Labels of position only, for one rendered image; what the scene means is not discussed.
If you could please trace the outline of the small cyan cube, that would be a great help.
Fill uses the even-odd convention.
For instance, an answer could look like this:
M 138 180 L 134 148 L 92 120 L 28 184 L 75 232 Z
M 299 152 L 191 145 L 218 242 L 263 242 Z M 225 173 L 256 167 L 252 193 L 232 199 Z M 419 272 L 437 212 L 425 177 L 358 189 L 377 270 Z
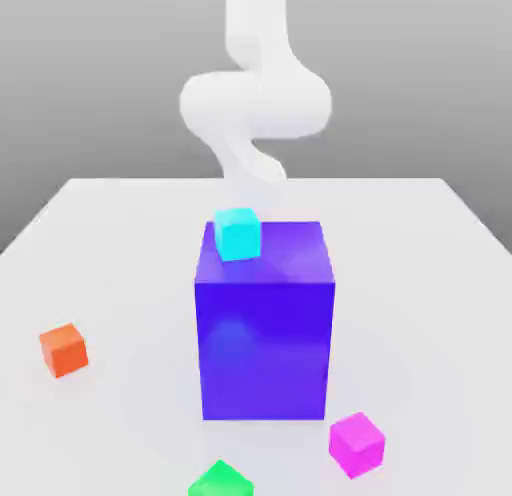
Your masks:
M 223 262 L 248 260 L 261 255 L 261 222 L 251 208 L 216 211 L 214 237 Z

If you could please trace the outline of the small orange cube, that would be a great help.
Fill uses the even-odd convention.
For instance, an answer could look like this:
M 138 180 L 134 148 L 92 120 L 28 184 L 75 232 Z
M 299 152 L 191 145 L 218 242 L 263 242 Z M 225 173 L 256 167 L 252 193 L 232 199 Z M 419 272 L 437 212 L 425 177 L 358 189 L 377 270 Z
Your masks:
M 42 333 L 39 340 L 53 377 L 60 378 L 88 365 L 85 340 L 72 323 Z

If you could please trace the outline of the small magenta cube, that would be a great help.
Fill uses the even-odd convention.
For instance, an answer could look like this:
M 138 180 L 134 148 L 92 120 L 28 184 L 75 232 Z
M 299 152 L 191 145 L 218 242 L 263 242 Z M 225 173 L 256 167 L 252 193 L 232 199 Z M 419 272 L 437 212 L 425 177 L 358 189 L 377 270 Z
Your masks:
M 363 412 L 343 418 L 329 428 L 329 454 L 350 479 L 379 467 L 385 444 L 384 434 Z

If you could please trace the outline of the small green cube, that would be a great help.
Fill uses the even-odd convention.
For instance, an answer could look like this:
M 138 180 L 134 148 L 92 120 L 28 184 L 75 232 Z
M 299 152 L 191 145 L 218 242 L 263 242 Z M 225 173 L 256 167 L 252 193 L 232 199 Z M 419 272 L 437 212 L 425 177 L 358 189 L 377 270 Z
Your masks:
M 187 496 L 254 496 L 254 484 L 218 460 L 189 487 Z

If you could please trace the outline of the large purple box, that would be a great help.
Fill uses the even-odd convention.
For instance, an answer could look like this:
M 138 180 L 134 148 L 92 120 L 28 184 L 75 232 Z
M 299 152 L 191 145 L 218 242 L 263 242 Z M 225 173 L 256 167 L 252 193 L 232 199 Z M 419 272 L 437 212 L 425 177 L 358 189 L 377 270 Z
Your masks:
M 194 290 L 204 419 L 324 418 L 335 278 L 319 222 L 265 222 L 261 255 L 231 262 L 206 224 Z

